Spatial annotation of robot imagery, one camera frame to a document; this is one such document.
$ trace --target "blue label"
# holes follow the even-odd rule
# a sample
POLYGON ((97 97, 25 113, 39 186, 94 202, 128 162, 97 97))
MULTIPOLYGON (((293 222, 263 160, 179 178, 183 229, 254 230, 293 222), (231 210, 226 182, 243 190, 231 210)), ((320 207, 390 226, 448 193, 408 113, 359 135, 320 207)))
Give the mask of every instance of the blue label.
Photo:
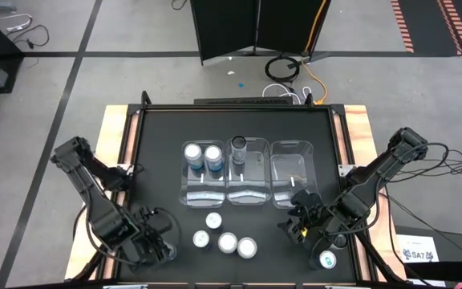
POLYGON ((188 164, 188 166, 190 167, 190 169, 200 169, 200 168, 202 168, 203 164, 200 164, 200 165, 191 165, 191 164, 188 164))

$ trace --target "electrical cord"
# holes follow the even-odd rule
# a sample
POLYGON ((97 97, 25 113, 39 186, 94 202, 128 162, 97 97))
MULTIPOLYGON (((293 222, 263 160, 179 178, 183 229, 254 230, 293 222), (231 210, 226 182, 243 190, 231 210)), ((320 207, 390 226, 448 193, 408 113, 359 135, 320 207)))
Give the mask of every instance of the electrical cord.
POLYGON ((375 223, 377 223, 377 221, 379 220, 379 216, 380 216, 380 213, 379 213, 380 205, 379 205, 379 194, 378 194, 378 192, 381 189, 380 188, 381 180, 382 180, 382 178, 378 179, 377 183, 375 185, 375 188, 377 188, 377 189, 375 190, 375 217, 374 217, 374 220, 372 220, 372 222, 370 224, 368 224, 368 225, 366 225, 366 226, 364 226, 362 228, 353 229, 353 230, 339 231, 339 232, 336 232, 336 233, 329 233, 329 234, 327 234, 328 236, 337 236, 339 234, 355 234, 355 233, 363 232, 363 231, 368 230, 371 227, 375 226, 375 223))
POLYGON ((401 179, 398 179, 398 180, 389 181, 390 183, 398 183, 398 182, 401 182, 401 181, 411 180, 412 178, 418 177, 419 175, 421 175, 423 173, 426 173, 426 172, 432 171, 433 169, 439 168, 447 160, 448 153, 450 152, 450 149, 448 148, 447 145, 442 144, 442 143, 427 143, 427 144, 422 144, 422 145, 415 146, 415 148, 420 148, 420 147, 424 147, 424 146, 427 146, 427 147, 428 146, 440 146, 440 147, 445 149, 443 157, 442 157, 441 161, 438 163, 438 165, 433 165, 432 167, 430 167, 428 169, 423 169, 421 172, 415 173, 410 177, 405 177, 405 178, 401 178, 401 179))
POLYGON ((45 27, 44 25, 42 24, 38 24, 36 26, 33 26, 32 28, 26 30, 26 31, 23 31, 21 32, 19 35, 15 36, 14 40, 12 40, 12 43, 14 44, 17 44, 17 43, 27 43, 28 44, 28 47, 30 49, 34 49, 35 47, 43 47, 43 46, 46 46, 46 44, 49 43, 49 40, 50 40, 50 36, 49 36, 49 30, 47 29, 47 27, 45 27), (38 28, 43 28, 46 32, 46 41, 44 41, 44 43, 34 43, 32 42, 31 40, 29 39, 26 39, 26 40, 23 40, 23 39, 19 39, 21 38, 23 35, 29 33, 29 32, 32 32, 38 28))
POLYGON ((164 212, 165 214, 167 214, 174 221, 174 223, 176 224, 176 227, 177 227, 177 244, 176 244, 176 246, 180 245, 181 240, 183 239, 183 230, 181 229, 180 221, 176 218, 176 216, 174 216, 172 213, 170 213, 166 209, 164 209, 164 208, 156 208, 156 209, 161 211, 161 212, 164 212))
POLYGON ((184 4, 186 4, 186 2, 187 2, 188 0, 184 0, 183 3, 181 3, 181 6, 175 7, 175 6, 174 6, 174 3, 176 3, 177 1, 178 1, 178 0, 172 0, 172 2, 170 2, 170 6, 171 6, 174 10, 181 10, 181 9, 183 9, 184 4))
POLYGON ((297 94, 295 94, 295 93, 293 93, 293 92, 290 92, 290 91, 288 90, 288 88, 286 88, 286 86, 284 86, 284 85, 282 85, 282 84, 279 84, 279 83, 272 83, 272 84, 267 85, 265 88, 263 88, 263 92, 261 93, 261 97, 265 97, 265 92, 266 92, 266 90, 269 89, 269 88, 271 88, 271 87, 274 87, 274 86, 279 86, 279 87, 281 87, 282 89, 284 89, 285 92, 286 92, 286 93, 281 94, 279 97, 281 97, 281 96, 292 96, 292 97, 294 97, 294 96, 295 96, 295 98, 296 98, 297 101, 298 101, 298 104, 302 104, 302 103, 301 103, 301 100, 299 99, 299 97, 298 97, 297 94))
MULTIPOLYGON (((142 164, 139 164, 139 163, 135 163, 133 165, 130 165, 128 166, 128 168, 126 169, 126 174, 129 173, 129 176, 132 177, 133 175, 136 175, 138 173, 142 173, 144 171, 144 167, 142 166, 142 164)), ((81 208, 81 210, 78 212, 78 214, 76 215, 76 218, 74 220, 74 225, 72 227, 72 240, 75 239, 75 236, 76 236, 76 230, 78 229, 78 222, 79 222, 79 218, 81 217, 83 211, 87 208, 87 205, 83 205, 83 207, 81 208)))
MULTIPOLYGON (((454 152, 454 153, 458 153, 461 155, 462 157, 462 152, 457 150, 457 149, 450 149, 450 152, 454 152)), ((422 160, 422 161, 441 161, 444 159, 444 156, 442 157, 442 159, 426 159, 426 160, 422 160)), ((434 173, 434 174, 429 174, 429 173, 423 173, 422 171, 425 170, 425 169, 415 169, 415 170, 411 170, 411 171, 400 171, 398 174, 399 175, 403 175, 403 174, 412 174, 412 175, 416 175, 419 173, 420 176, 423 176, 423 177, 438 177, 438 176, 443 176, 443 175, 446 175, 446 174, 451 174, 451 175, 457 175, 457 174, 462 174, 462 161, 458 161, 458 160, 454 160, 454 159, 448 159, 446 158, 445 162, 443 165, 441 165, 440 167, 438 167, 440 169, 442 168, 449 168, 450 170, 448 172, 445 172, 445 173, 434 173)))
MULTIPOLYGON (((388 216, 391 216, 391 202, 393 201, 394 204, 396 204, 403 212, 405 212, 406 214, 412 216, 414 219, 416 219, 417 221, 423 223, 425 226, 431 228, 433 231, 435 231, 436 233, 438 233, 441 237, 443 237, 444 239, 446 239, 447 241, 449 241, 452 245, 454 245, 455 247, 457 247, 460 251, 462 251, 462 248, 457 245, 457 243, 455 243, 454 241, 452 241, 449 237, 447 237, 443 232, 442 230, 438 230, 436 229, 435 227, 429 225, 427 222, 425 222, 422 218, 416 216, 413 212, 411 212, 406 206, 402 205, 399 201, 397 201, 394 197, 390 196, 388 194, 388 192, 386 192, 387 194, 384 195, 384 194, 381 194, 383 197, 385 197, 387 199, 387 202, 388 202, 388 216)), ((390 220, 388 221, 390 224, 389 224, 389 228, 390 228, 390 231, 391 231, 391 218, 390 220)), ((404 267, 406 269, 409 269, 407 267, 407 265, 399 258, 399 256, 395 253, 395 245, 393 243, 393 237, 392 237, 392 234, 390 234, 390 242, 391 242, 391 248, 393 250, 393 254, 397 257, 397 259, 404 265, 404 267)))
POLYGON ((74 238, 76 236, 76 230, 78 229, 79 218, 81 217, 81 214, 83 213, 83 211, 85 211, 86 208, 87 208, 87 205, 83 205, 79 213, 76 215, 76 218, 74 219, 74 226, 72 227, 72 241, 74 241, 74 238))
POLYGON ((91 209, 91 195, 88 193, 87 196, 88 196, 88 198, 87 198, 87 217, 85 218, 85 229, 87 230, 88 241, 90 241, 90 244, 92 245, 92 247, 94 247, 94 249, 96 251, 98 251, 100 254, 102 254, 104 257, 111 258, 111 259, 114 259, 117 262, 128 264, 128 265, 131 265, 131 266, 138 266, 139 265, 138 263, 131 262, 131 261, 128 261, 126 259, 119 258, 119 257, 116 257, 116 256, 114 256, 112 254, 109 254, 108 252, 111 251, 111 249, 108 248, 106 245, 103 244, 107 248, 108 252, 105 252, 104 250, 101 250, 99 248, 99 246, 97 246, 95 244, 94 238, 92 237, 92 233, 91 233, 90 226, 89 226, 89 223, 88 223, 88 216, 90 216, 90 209, 91 209))
POLYGON ((314 29, 317 26, 318 17, 322 13, 322 10, 323 10, 325 5, 326 5, 326 0, 323 0, 322 5, 318 9, 317 15, 314 18, 313 25, 311 26, 310 37, 308 38, 308 42, 306 43, 306 47, 304 48, 304 52, 308 52, 308 49, 310 49, 311 39, 313 38, 314 29))
POLYGON ((323 81, 321 81, 317 76, 313 75, 313 73, 311 73, 311 70, 304 64, 304 61, 301 60, 301 64, 302 66, 308 71, 308 73, 310 74, 310 76, 318 83, 320 83, 320 85, 322 85, 322 88, 324 90, 324 95, 322 96, 322 98, 320 98, 320 100, 317 100, 316 101, 316 104, 318 105, 322 105, 324 104, 324 101, 326 100, 327 98, 327 87, 326 85, 323 83, 323 81))
MULTIPOLYGON (((317 76, 315 76, 311 72, 311 70, 304 64, 303 60, 301 60, 300 63, 302 63, 302 66, 307 70, 308 74, 310 74, 311 78, 313 78, 315 81, 320 83, 320 85, 322 86, 324 94, 319 100, 315 101, 315 103, 317 105, 324 104, 324 101, 327 98, 327 86, 323 83, 323 81, 321 81, 317 76)), ((306 101, 307 96, 311 93, 311 88, 310 87, 303 87, 302 88, 302 95, 303 96, 299 96, 298 94, 295 93, 295 90, 291 86, 286 85, 286 83, 290 83, 290 85, 292 85, 293 82, 298 78, 298 75, 300 74, 300 64, 299 64, 299 62, 297 60, 289 57, 289 56, 279 55, 278 57, 271 59, 265 66, 265 73, 275 83, 266 86, 263 89, 263 93, 261 94, 261 97, 265 97, 265 91, 266 91, 267 88, 270 88, 272 86, 280 86, 286 91, 286 93, 281 94, 280 97, 281 96, 292 96, 292 97, 295 97, 297 99, 298 104, 302 104, 303 102, 306 101), (295 72, 293 74, 291 74, 291 75, 284 76, 284 77, 277 77, 277 76, 272 75, 272 73, 270 73, 270 66, 272 65, 272 63, 274 63, 276 61, 279 61, 279 60, 288 60, 288 61, 290 61, 295 67, 295 72)))
MULTIPOLYGON (((417 145, 415 147, 413 147, 412 149, 406 151, 402 156, 400 156, 400 158, 404 158, 406 155, 409 155, 413 152, 415 152, 416 150, 418 149, 421 149, 421 148, 427 148, 429 146, 442 146, 442 147, 445 147, 445 157, 448 156, 448 147, 445 145, 445 144, 441 144, 441 143, 426 143, 426 144, 420 144, 420 145, 417 145)), ((394 162, 389 168, 386 169, 387 172, 391 171, 393 169, 393 167, 395 167, 395 165, 397 165, 398 163, 397 162, 394 162)), ((379 206, 379 191, 381 190, 381 181, 382 180, 386 180, 387 182, 392 182, 388 179, 386 179, 386 177, 384 175, 381 175, 380 178, 377 180, 376 184, 375 184, 375 208, 376 208, 376 211, 375 211, 375 217, 374 217, 374 220, 368 224, 367 226, 364 226, 362 228, 359 228, 359 229, 353 229, 353 230, 345 230, 345 231, 339 231, 339 232, 336 232, 336 233, 330 233, 328 234, 328 236, 335 236, 335 235, 339 235, 339 234, 354 234, 354 233, 358 233, 358 232, 363 232, 365 230, 368 230, 370 229, 371 227, 373 227, 375 225, 375 223, 379 220, 379 210, 380 210, 380 206, 379 206)), ((339 198, 341 196, 338 196, 334 201, 333 203, 336 203, 339 198)))
POLYGON ((395 244, 393 243, 393 233, 391 232, 391 203, 390 203, 390 195, 388 194, 388 190, 386 190, 386 197, 387 197, 387 203, 388 203, 388 231, 390 233, 390 243, 391 243, 391 251, 393 252, 393 255, 399 260, 399 262, 404 266, 404 269, 406 271, 409 271, 411 274, 413 274, 414 277, 416 277, 420 282, 427 286, 432 286, 429 284, 427 281, 423 280, 418 274, 416 274, 406 263, 402 261, 402 259, 399 257, 397 252, 395 251, 395 244))
POLYGON ((0 17, 0 20, 4 20, 4 19, 10 19, 10 18, 16 18, 16 17, 22 17, 22 16, 27 16, 28 21, 26 21, 23 24, 19 24, 17 26, 7 27, 6 31, 9 32, 9 33, 6 36, 8 36, 8 35, 10 35, 10 34, 12 34, 14 32, 25 30, 33 22, 33 17, 31 15, 29 15, 29 14, 15 14, 15 15, 10 15, 10 16, 0 17))

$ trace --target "bottle cap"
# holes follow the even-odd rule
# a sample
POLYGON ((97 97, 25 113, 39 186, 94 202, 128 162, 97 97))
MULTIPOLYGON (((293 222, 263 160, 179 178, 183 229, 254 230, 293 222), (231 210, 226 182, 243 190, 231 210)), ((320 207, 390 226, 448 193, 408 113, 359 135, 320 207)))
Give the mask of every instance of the bottle cap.
POLYGON ((184 148, 184 156, 189 160, 198 160, 201 157, 201 147, 197 144, 189 144, 184 148))
POLYGON ((217 161, 222 157, 222 152, 216 145, 210 145, 206 149, 205 156, 210 161, 217 161))
POLYGON ((242 258, 252 258, 257 252, 257 244, 256 242, 249 238, 245 237, 238 242, 238 254, 242 258))
POLYGON ((223 233, 218 239, 218 248, 222 253, 231 254, 237 249, 237 236, 233 233, 223 233))
POLYGON ((336 256, 333 252, 325 250, 320 253, 320 264, 325 269, 332 269, 336 266, 336 256))
POLYGON ((231 140, 231 145, 235 149, 243 149, 247 145, 247 140, 245 140, 245 138, 243 136, 235 136, 231 140))
POLYGON ((206 216, 206 226, 209 229, 217 229, 222 225, 222 217, 219 213, 210 213, 206 216))
POLYGON ((193 235, 192 240, 193 240, 193 245, 199 248, 204 248, 209 243, 209 235, 205 231, 199 230, 193 235))

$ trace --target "plastic bin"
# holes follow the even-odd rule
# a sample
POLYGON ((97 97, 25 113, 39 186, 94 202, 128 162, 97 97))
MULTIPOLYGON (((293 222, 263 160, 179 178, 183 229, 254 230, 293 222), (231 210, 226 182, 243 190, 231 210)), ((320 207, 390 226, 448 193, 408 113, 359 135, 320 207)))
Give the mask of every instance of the plastic bin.
POLYGON ((233 205, 262 205, 272 195, 269 142, 262 138, 246 137, 245 162, 237 165, 233 162, 231 140, 226 143, 227 199, 233 205))
POLYGON ((276 141, 270 146, 274 205, 293 208, 290 199, 301 189, 318 193, 313 145, 304 140, 276 141))
POLYGON ((224 143, 218 140, 193 140, 183 144, 181 150, 181 192, 180 201, 182 204, 192 208, 217 208, 222 206, 225 200, 225 167, 213 172, 208 169, 205 161, 200 169, 192 169, 184 157, 184 149, 187 145, 196 144, 201 147, 204 157, 205 150, 210 145, 216 145, 222 151, 225 161, 224 143))

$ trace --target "black cable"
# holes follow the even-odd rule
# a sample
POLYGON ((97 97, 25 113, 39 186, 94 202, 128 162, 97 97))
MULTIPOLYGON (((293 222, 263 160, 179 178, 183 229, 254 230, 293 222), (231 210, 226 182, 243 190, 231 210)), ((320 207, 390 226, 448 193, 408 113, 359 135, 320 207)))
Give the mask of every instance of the black cable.
POLYGON ((174 221, 174 223, 177 226, 177 244, 176 244, 176 246, 180 245, 181 240, 183 239, 183 230, 181 229, 180 221, 172 213, 170 213, 166 209, 164 209, 164 208, 156 208, 156 209, 166 213, 174 221))
POLYGON ((382 178, 378 179, 377 183, 375 185, 375 188, 377 188, 377 189, 375 190, 375 217, 374 217, 374 220, 370 224, 368 224, 368 225, 366 225, 366 226, 364 226, 362 228, 353 229, 353 230, 346 230, 346 231, 339 231, 339 232, 336 232, 336 233, 329 233, 329 234, 327 234, 328 236, 336 236, 336 235, 339 235, 339 234, 355 234, 355 233, 358 233, 358 232, 363 232, 365 230, 368 230, 368 229, 370 229, 371 227, 373 227, 375 225, 375 223, 379 220, 379 215, 380 215, 380 213, 379 213, 379 211, 380 211, 379 190, 381 188, 379 188, 379 187, 380 187, 381 180, 382 180, 382 178))
POLYGON ((92 237, 92 233, 91 233, 91 230, 90 230, 90 226, 88 224, 88 217, 90 216, 90 204, 91 204, 91 195, 88 193, 87 194, 87 217, 85 218, 85 229, 87 230, 87 236, 88 236, 88 241, 90 241, 90 244, 92 245, 92 247, 94 247, 94 249, 96 251, 98 251, 100 254, 102 254, 104 257, 107 257, 107 258, 111 258, 111 259, 114 259, 115 261, 117 262, 121 262, 121 263, 124 263, 124 264, 128 264, 128 265, 131 265, 131 266, 138 266, 139 264, 138 263, 134 263, 134 262, 131 262, 131 261, 128 261, 128 260, 125 260, 123 258, 119 258, 119 257, 116 257, 112 254, 109 254, 108 252, 105 252, 104 250, 101 250, 99 248, 99 246, 97 246, 94 242, 94 238, 92 237))
POLYGON ((81 207, 81 210, 79 211, 79 213, 76 215, 76 218, 74 219, 74 226, 72 227, 72 240, 74 241, 74 238, 76 236, 76 230, 78 229, 78 221, 79 221, 79 217, 81 217, 81 214, 83 213, 83 211, 87 208, 87 205, 83 205, 83 207, 81 207))
MULTIPOLYGON (((441 147, 444 147, 445 148, 444 158, 445 159, 447 158, 447 156, 448 156, 448 146, 445 145, 445 144, 441 144, 441 143, 426 143, 426 144, 417 145, 417 146, 411 148, 410 150, 406 151, 402 156, 400 156, 400 158, 404 158, 405 156, 407 156, 407 155, 409 155, 411 153, 414 153, 418 149, 427 148, 429 146, 441 146, 441 147)), ((398 164, 398 162, 394 162, 386 171, 387 172, 391 171, 391 169, 393 169, 393 167, 395 167, 395 165, 397 165, 397 164, 398 164)), ((383 181, 383 180, 385 180, 387 182, 398 182, 399 181, 399 180, 397 180, 397 181, 387 180, 386 177, 383 176, 383 175, 381 175, 380 178, 377 180, 377 183, 375 184, 375 208, 376 208, 376 212, 375 212, 375 218, 372 221, 372 223, 370 223, 367 226, 364 226, 362 228, 355 229, 355 230, 345 230, 345 231, 330 233, 330 234, 328 234, 328 236, 335 236, 335 235, 338 235, 338 234, 354 234, 354 233, 358 233, 358 232, 363 232, 364 230, 368 230, 368 229, 370 229, 371 227, 373 227, 375 225, 375 223, 379 220, 379 209, 380 209, 380 206, 379 206, 379 191, 381 190, 381 185, 380 184, 381 184, 381 181, 383 181)), ((333 201, 333 203, 337 202, 340 197, 341 196, 338 196, 337 199, 335 199, 333 201)))
MULTIPOLYGON (((457 243, 455 243, 454 241, 452 241, 449 237, 447 237, 443 232, 442 230, 438 230, 436 229, 435 227, 429 225, 427 222, 425 222, 422 218, 416 216, 413 212, 411 212, 406 206, 402 205, 399 201, 397 201, 394 197, 391 197, 388 192, 386 192, 387 194, 384 195, 383 194, 383 197, 385 197, 387 199, 387 202, 388 202, 388 216, 391 216, 391 202, 393 201, 402 211, 404 211, 406 214, 412 216, 413 218, 415 218, 417 221, 423 223, 425 226, 428 226, 429 228, 431 228, 433 231, 435 231, 436 233, 438 233, 441 237, 443 237, 444 239, 446 239, 447 241, 449 241, 452 245, 454 245, 455 247, 457 247, 460 251, 462 251, 462 248, 457 245, 457 243)), ((390 221, 389 222, 389 226, 390 226, 390 241, 391 241, 391 246, 392 246, 392 250, 393 250, 393 253, 395 254, 395 256, 397 257, 397 259, 404 265, 404 267, 406 269, 409 269, 404 263, 403 261, 399 258, 399 256, 395 253, 395 246, 393 244, 393 237, 391 236, 391 218, 390 218, 390 221)))
POLYGON ((176 3, 177 1, 178 1, 178 0, 172 0, 172 2, 170 2, 170 6, 171 6, 174 10, 181 10, 181 9, 183 9, 184 4, 186 4, 186 2, 187 2, 188 0, 184 0, 183 3, 181 3, 181 6, 175 7, 175 6, 174 6, 174 3, 176 3))
POLYGON ((28 46, 29 46, 31 49, 33 49, 34 47, 43 47, 43 46, 45 46, 46 44, 49 43, 49 40, 50 40, 50 37, 49 37, 49 30, 47 29, 47 27, 45 27, 45 26, 42 25, 42 24, 38 24, 37 26, 34 26, 33 28, 30 28, 30 29, 28 29, 28 30, 26 30, 26 31, 23 31, 23 32, 21 32, 19 35, 15 36, 14 40, 12 40, 12 43, 14 43, 14 44, 22 43, 22 42, 28 43, 28 46), (31 32, 31 31, 34 31, 34 30, 36 30, 36 29, 38 29, 38 28, 43 28, 43 29, 45 30, 45 32, 46 32, 46 37, 47 37, 47 38, 46 38, 46 41, 44 41, 44 43, 34 43, 34 42, 32 42, 31 40, 29 40, 29 39, 26 39, 26 40, 19 39, 20 37, 22 37, 22 36, 25 35, 26 33, 29 33, 29 32, 31 32))
POLYGON ((21 31, 24 31, 24 30, 30 28, 31 23, 33 23, 33 17, 30 18, 30 22, 26 26, 24 26, 21 30, 10 31, 10 32, 6 33, 6 37, 12 35, 13 33, 21 32, 21 31))
POLYGON ((448 152, 450 151, 448 149, 448 146, 445 145, 445 144, 442 144, 442 143, 427 143, 427 144, 421 144, 421 145, 417 145, 415 146, 413 149, 407 151, 407 153, 410 153, 410 152, 414 152, 415 151, 415 148, 422 148, 422 147, 430 147, 430 146, 440 146, 440 147, 443 147, 445 149, 445 152, 443 154, 443 158, 442 160, 438 163, 438 165, 433 165, 432 167, 428 168, 428 169, 424 169, 422 170, 421 172, 419 173, 415 173, 414 175, 410 176, 410 177, 405 177, 405 178, 401 178, 399 180, 394 180, 394 181, 389 181, 390 183, 397 183, 397 182, 401 182, 401 181, 407 181, 407 180, 411 180, 412 178, 415 178, 415 177, 418 177, 419 175, 423 174, 423 173, 426 173, 426 172, 429 172, 429 171, 432 171, 433 169, 436 169, 436 168, 439 168, 446 160, 447 160, 447 157, 448 157, 448 152))
POLYGON ((295 90, 291 86, 286 85, 286 83, 290 83, 290 85, 291 85, 297 79, 297 77, 298 77, 298 75, 300 73, 301 73, 301 65, 300 65, 300 63, 297 60, 295 60, 295 59, 293 59, 293 58, 291 58, 289 56, 284 56, 283 54, 269 60, 269 62, 266 63, 266 65, 265 65, 265 74, 271 80, 273 80, 274 82, 279 83, 282 86, 288 88, 290 90, 290 92, 295 92, 295 90), (274 63, 276 61, 279 61, 279 60, 290 61, 295 67, 294 73, 292 73, 291 75, 288 75, 288 76, 284 76, 284 77, 277 77, 277 76, 272 75, 272 73, 270 73, 270 65, 272 65, 272 63, 274 63))
POLYGON ((416 277, 420 282, 427 286, 432 286, 429 284, 427 281, 423 280, 420 276, 418 276, 408 265, 406 265, 402 259, 399 257, 397 252, 395 251, 395 245, 393 243, 393 233, 391 232, 391 203, 390 203, 390 195, 388 194, 388 190, 386 190, 386 197, 387 197, 387 202, 388 202, 388 231, 390 232, 390 243, 391 243, 391 251, 393 251, 393 255, 399 260, 399 262, 404 266, 404 268, 409 271, 411 274, 413 274, 414 277, 416 277))
POLYGON ((425 222, 422 218, 416 216, 413 212, 411 212, 406 206, 402 205, 400 203, 400 201, 397 201, 394 197, 389 197, 391 201, 393 201, 402 211, 404 211, 406 214, 412 216, 413 218, 415 218, 417 221, 423 223, 425 226, 428 226, 429 228, 431 228, 432 230, 434 230, 436 233, 438 233, 440 236, 442 236, 443 238, 447 239, 450 243, 452 243, 454 246, 456 246, 459 250, 462 251, 462 248, 457 245, 454 241, 452 241, 449 237, 447 237, 446 235, 444 235, 445 232, 443 232, 442 230, 438 230, 436 229, 435 227, 429 225, 427 222, 425 222))
MULTIPOLYGON (((459 150, 450 149, 449 151, 454 152, 454 153, 458 153, 458 154, 460 154, 462 156, 462 152, 459 151, 459 150)), ((426 169, 414 169, 414 170, 411 170, 411 171, 402 171, 401 170, 398 173, 398 175, 411 174, 411 175, 420 175, 420 176, 423 176, 423 177, 438 177, 438 176, 443 176, 443 175, 446 175, 446 174, 451 174, 451 175, 462 174, 462 161, 448 159, 445 155, 443 155, 442 158, 439 159, 439 160, 426 159, 426 160, 422 160, 422 161, 442 161, 443 159, 445 159, 445 162, 442 165, 438 166, 436 169, 442 169, 442 168, 445 168, 445 167, 449 168, 450 170, 445 172, 445 173, 433 173, 433 174, 430 174, 430 173, 424 173, 423 172, 426 169), (456 162, 456 164, 450 165, 448 162, 456 162)))

